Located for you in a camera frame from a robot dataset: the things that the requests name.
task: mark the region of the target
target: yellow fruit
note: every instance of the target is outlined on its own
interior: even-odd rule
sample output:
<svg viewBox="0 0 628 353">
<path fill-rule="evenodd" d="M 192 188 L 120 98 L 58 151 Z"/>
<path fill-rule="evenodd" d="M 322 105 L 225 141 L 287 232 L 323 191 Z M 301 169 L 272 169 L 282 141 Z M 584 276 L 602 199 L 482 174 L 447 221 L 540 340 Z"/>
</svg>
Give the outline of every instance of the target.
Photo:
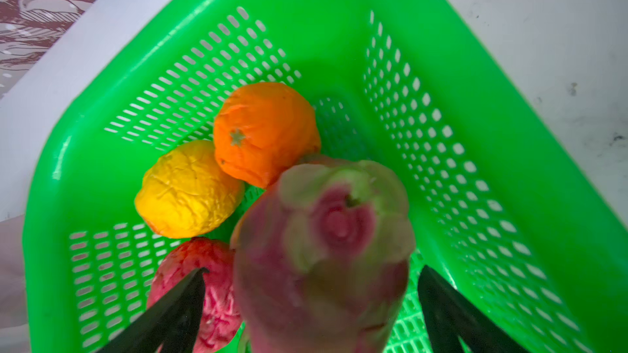
<svg viewBox="0 0 628 353">
<path fill-rule="evenodd" d="M 171 239 L 205 234 L 240 204 L 244 182 L 220 169 L 214 150 L 207 140 L 185 143 L 146 172 L 135 208 L 153 232 Z"/>
</svg>

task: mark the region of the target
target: green dragon fruit scale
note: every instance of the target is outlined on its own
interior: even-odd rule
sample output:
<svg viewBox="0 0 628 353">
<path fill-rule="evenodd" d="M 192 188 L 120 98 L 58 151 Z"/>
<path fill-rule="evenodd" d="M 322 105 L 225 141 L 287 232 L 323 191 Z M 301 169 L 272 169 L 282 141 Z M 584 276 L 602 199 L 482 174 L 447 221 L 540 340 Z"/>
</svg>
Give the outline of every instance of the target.
<svg viewBox="0 0 628 353">
<path fill-rule="evenodd" d="M 416 247 L 408 195 L 373 161 L 319 156 L 241 218 L 235 300 L 253 353 L 379 353 Z"/>
</svg>

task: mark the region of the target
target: pink fruit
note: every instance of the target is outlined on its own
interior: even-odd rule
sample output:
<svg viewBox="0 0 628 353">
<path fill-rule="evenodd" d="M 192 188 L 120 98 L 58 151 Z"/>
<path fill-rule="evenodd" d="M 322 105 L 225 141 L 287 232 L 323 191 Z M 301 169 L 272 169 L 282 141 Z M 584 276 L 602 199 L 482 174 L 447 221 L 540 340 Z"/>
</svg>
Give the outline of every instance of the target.
<svg viewBox="0 0 628 353">
<path fill-rule="evenodd" d="M 242 319 L 234 303 L 234 252 L 221 241 L 193 238 L 172 251 L 161 263 L 148 307 L 172 289 L 189 272 L 205 267 L 205 300 L 194 353 L 211 353 L 225 347 L 236 335 Z"/>
<path fill-rule="evenodd" d="M 232 245 L 254 353 L 378 353 L 415 248 L 408 197 L 372 161 L 297 165 L 247 211 Z"/>
</svg>

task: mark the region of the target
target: green plastic basket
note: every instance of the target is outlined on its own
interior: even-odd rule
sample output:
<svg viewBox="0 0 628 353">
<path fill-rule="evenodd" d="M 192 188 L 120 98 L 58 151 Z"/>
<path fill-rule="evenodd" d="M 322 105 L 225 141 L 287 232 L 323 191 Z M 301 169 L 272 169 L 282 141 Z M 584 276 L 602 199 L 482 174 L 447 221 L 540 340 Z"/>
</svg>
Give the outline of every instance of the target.
<svg viewBox="0 0 628 353">
<path fill-rule="evenodd" d="M 315 106 L 326 154 L 408 190 L 421 254 L 389 352 L 430 351 L 424 262 L 531 352 L 628 351 L 628 233 L 445 0 L 173 0 L 43 150 L 24 233 L 34 352 L 93 352 L 143 312 L 180 243 L 137 215 L 143 173 L 211 139 L 231 91 L 260 81 Z"/>
</svg>

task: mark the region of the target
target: white marble surface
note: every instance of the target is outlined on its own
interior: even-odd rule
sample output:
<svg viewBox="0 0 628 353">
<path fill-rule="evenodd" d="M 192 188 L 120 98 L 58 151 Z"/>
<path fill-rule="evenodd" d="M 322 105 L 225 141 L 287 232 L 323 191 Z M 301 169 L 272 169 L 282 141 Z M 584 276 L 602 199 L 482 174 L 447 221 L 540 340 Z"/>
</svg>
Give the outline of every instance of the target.
<svg viewBox="0 0 628 353">
<path fill-rule="evenodd" d="M 24 212 L 38 156 L 68 104 L 169 1 L 98 0 L 0 100 L 0 220 Z M 628 0 L 450 2 L 628 221 Z"/>
</svg>

